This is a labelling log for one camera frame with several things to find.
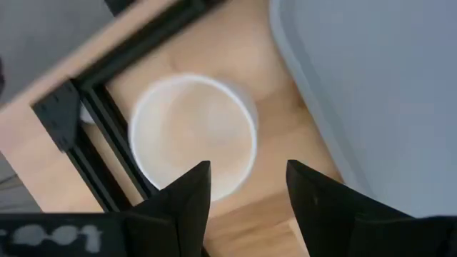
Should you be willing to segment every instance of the white cup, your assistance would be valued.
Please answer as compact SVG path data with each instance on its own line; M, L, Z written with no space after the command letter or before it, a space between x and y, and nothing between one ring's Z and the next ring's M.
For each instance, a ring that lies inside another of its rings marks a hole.
M240 187L257 152L257 111L234 85L182 74L152 83L136 104L130 146L147 179L162 189L211 161L211 200Z

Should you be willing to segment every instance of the wooden surface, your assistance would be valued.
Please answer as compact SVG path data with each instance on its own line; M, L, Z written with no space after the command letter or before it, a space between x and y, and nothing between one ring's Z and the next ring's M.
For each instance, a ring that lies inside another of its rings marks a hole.
M101 208L30 104L171 2L137 3L1 110L0 150L43 211ZM228 1L115 78L109 91L129 119L135 101L152 81L179 72L244 87L259 114L258 156L251 177L234 195L211 206L205 242L211 255L302 256L290 226L293 213L286 192L286 161L298 159L332 178L339 175L271 38L268 2ZM142 201L100 131L91 125L85 129L129 199Z

